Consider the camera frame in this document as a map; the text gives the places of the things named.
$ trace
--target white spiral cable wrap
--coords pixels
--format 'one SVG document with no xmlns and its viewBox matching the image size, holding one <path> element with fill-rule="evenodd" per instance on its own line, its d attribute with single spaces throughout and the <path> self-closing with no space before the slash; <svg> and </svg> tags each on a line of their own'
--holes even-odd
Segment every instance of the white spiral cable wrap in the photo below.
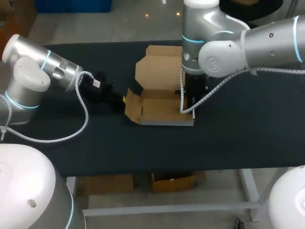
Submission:
<svg viewBox="0 0 305 229">
<path fill-rule="evenodd" d="M 241 73 L 245 72 L 256 72 L 256 71 L 264 71 L 264 72 L 274 72 L 274 73 L 287 73 L 287 74 L 305 74 L 305 70 L 292 70 L 292 69 L 280 69 L 280 68 L 252 68 L 250 70 L 240 70 L 235 72 L 229 76 L 227 76 L 224 80 L 222 80 L 213 90 L 211 90 L 206 96 L 204 96 L 200 101 L 194 104 L 192 107 L 183 110 L 183 103 L 184 103 L 184 87 L 183 87 L 183 70 L 181 68 L 180 71 L 180 93 L 181 93 L 181 103 L 180 103 L 180 113 L 185 114 L 189 113 L 190 111 L 194 110 L 208 98 L 210 98 L 219 88 L 221 88 L 226 82 L 231 80 L 234 76 L 237 76 Z"/>
<path fill-rule="evenodd" d="M 76 92 L 76 95 L 81 103 L 81 106 L 83 107 L 84 109 L 84 112 L 85 112 L 85 122 L 84 124 L 82 125 L 81 129 L 79 129 L 77 132 L 75 132 L 74 134 L 70 135 L 70 136 L 67 136 L 67 137 L 63 137 L 63 138 L 59 138 L 59 139 L 54 139 L 54 140 L 39 140 L 39 139 L 35 139 L 35 138 L 31 138 L 31 137 L 27 137 L 15 130 L 13 130 L 12 128 L 8 127 L 8 124 L 10 123 L 10 119 L 11 119 L 11 113 L 12 113 L 12 108 L 11 108 L 11 104 L 10 102 L 2 95 L 0 95 L 5 101 L 6 103 L 8 104 L 8 107 L 9 107 L 9 117 L 8 117 L 8 120 L 6 122 L 6 125 L 5 126 L 0 126 L 0 130 L 2 132 L 2 135 L 1 135 L 1 140 L 3 140 L 4 138 L 4 134 L 9 131 L 11 132 L 12 134 L 14 135 L 17 135 L 25 140 L 28 140 L 28 141 L 31 141 L 31 142 L 36 142 L 36 143 L 55 143 L 55 142 L 62 142 L 62 141 L 65 141 L 65 140 L 68 140 L 68 139 L 71 139 L 73 137 L 75 137 L 76 135 L 80 134 L 87 126 L 88 124 L 88 121 L 89 121 L 89 114 L 88 114 L 88 110 L 86 108 L 86 105 L 84 103 L 84 101 L 82 100 L 81 98 L 81 95 L 80 95 L 80 91 L 79 91 L 79 88 L 78 88 L 78 85 L 79 85 L 79 80 L 80 78 L 82 77 L 82 75 L 88 75 L 90 76 L 92 79 L 94 79 L 92 73 L 90 72 L 86 72 L 86 71 L 82 71 L 80 72 L 76 79 L 75 79 L 75 92 Z"/>
</svg>

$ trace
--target cardboard box under table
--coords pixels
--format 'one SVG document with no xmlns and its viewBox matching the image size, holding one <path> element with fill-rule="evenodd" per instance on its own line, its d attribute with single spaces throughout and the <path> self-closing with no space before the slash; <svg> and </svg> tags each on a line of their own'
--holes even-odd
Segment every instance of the cardboard box under table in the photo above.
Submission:
<svg viewBox="0 0 305 229">
<path fill-rule="evenodd" d="M 154 46 L 146 49 L 146 56 L 136 64 L 135 79 L 143 87 L 141 95 L 130 89 L 126 96 L 125 114 L 141 125 L 193 126 L 194 112 L 180 113 L 182 48 Z"/>
</svg>

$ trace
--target box flap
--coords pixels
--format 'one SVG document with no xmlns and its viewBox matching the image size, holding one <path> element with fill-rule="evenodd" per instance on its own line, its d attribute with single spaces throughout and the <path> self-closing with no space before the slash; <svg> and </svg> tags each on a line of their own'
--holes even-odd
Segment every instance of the box flap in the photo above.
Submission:
<svg viewBox="0 0 305 229">
<path fill-rule="evenodd" d="M 146 49 L 146 56 L 181 56 L 181 46 L 150 45 Z"/>
<path fill-rule="evenodd" d="M 137 62 L 135 79 L 144 89 L 178 90 L 180 88 L 181 51 L 177 56 L 176 50 L 181 50 L 181 48 L 157 46 L 155 49 L 155 47 L 149 46 L 147 48 L 149 55 Z"/>
<path fill-rule="evenodd" d="M 126 96 L 125 114 L 135 123 L 140 124 L 142 113 L 141 98 L 128 89 Z"/>
</svg>

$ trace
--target floor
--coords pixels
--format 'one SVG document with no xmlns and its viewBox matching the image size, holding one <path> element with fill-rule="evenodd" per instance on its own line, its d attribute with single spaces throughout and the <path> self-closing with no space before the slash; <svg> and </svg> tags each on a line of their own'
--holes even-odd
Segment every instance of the floor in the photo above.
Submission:
<svg viewBox="0 0 305 229">
<path fill-rule="evenodd" d="M 259 192 L 263 191 L 274 172 L 273 168 L 253 169 Z M 206 171 L 205 181 L 198 180 L 194 189 L 184 192 L 152 194 L 143 187 L 145 185 L 132 193 L 90 196 L 88 208 L 246 201 L 237 170 Z M 84 201 L 78 199 L 81 207 Z M 273 228 L 268 216 L 264 222 L 250 222 L 248 210 L 237 210 L 87 217 L 87 229 L 233 229 L 237 218 L 246 222 L 247 229 Z"/>
<path fill-rule="evenodd" d="M 163 1 L 166 4 L 162 0 L 113 0 L 111 13 L 40 14 L 29 38 L 39 44 L 178 40 L 182 34 L 183 0 Z M 290 2 L 285 0 L 277 12 L 254 23 L 262 25 L 284 18 Z M 294 15 L 304 9 L 305 3 L 300 2 Z M 274 171 L 253 170 L 260 191 Z M 198 182 L 194 189 L 185 192 L 153 195 L 137 189 L 130 194 L 90 196 L 89 208 L 245 200 L 237 171 L 207 171 L 206 175 L 206 181 Z M 89 217 L 87 229 L 232 229 L 236 218 L 246 221 L 248 229 L 272 228 L 268 218 L 265 222 L 250 222 L 245 210 Z"/>
<path fill-rule="evenodd" d="M 113 0 L 111 13 L 40 14 L 29 38 L 39 44 L 181 39 L 183 0 L 163 1 Z M 290 3 L 253 23 L 285 18 Z M 294 15 L 304 12 L 305 1 L 299 0 Z"/>
</svg>

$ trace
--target black cloth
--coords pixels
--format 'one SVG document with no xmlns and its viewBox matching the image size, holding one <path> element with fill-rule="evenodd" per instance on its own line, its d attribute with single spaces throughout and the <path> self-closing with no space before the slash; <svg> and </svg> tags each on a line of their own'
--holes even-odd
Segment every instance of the black cloth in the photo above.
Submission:
<svg viewBox="0 0 305 229">
<path fill-rule="evenodd" d="M 259 0 L 251 6 L 233 2 L 231 0 L 220 0 L 220 9 L 230 16 L 242 21 L 253 21 L 268 16 L 281 8 L 284 0 Z"/>
<path fill-rule="evenodd" d="M 115 90 L 126 94 L 134 85 L 135 64 L 149 44 L 180 45 L 180 41 L 48 48 L 87 71 L 106 72 Z M 208 82 L 212 88 L 219 80 Z M 88 109 L 88 127 L 74 139 L 37 144 L 7 133 L 5 143 L 40 150 L 62 176 L 305 164 L 304 76 L 266 72 L 236 76 L 201 105 L 194 127 L 141 126 L 123 114 L 112 114 L 104 104 L 88 104 Z M 13 128 L 27 136 L 55 139 L 74 133 L 83 121 L 75 93 L 51 88 L 34 118 Z"/>
</svg>

